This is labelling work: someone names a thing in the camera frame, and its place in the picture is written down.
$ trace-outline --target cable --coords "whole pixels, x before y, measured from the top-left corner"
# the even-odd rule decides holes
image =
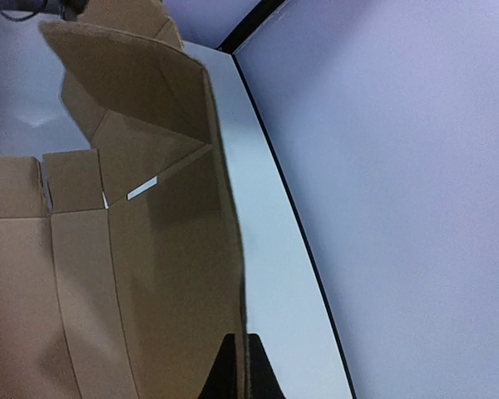
[[[4,12],[1,8],[0,8],[0,15],[3,16],[4,18],[6,18],[9,21],[13,21],[13,22],[24,22],[24,21],[27,21],[28,19],[32,19],[37,14],[40,14],[41,12],[44,12],[44,10],[46,9],[47,5],[48,5],[48,0],[42,0],[41,6],[37,10],[35,10],[34,12],[32,12],[31,14],[26,15],[25,17],[19,17],[19,18],[12,17],[11,15],[7,14],[6,12]]]

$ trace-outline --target white wall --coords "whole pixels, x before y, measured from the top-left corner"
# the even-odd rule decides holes
[[[499,1],[291,0],[238,54],[359,398],[499,398]]]
[[[181,36],[217,48],[259,0],[164,0]]]

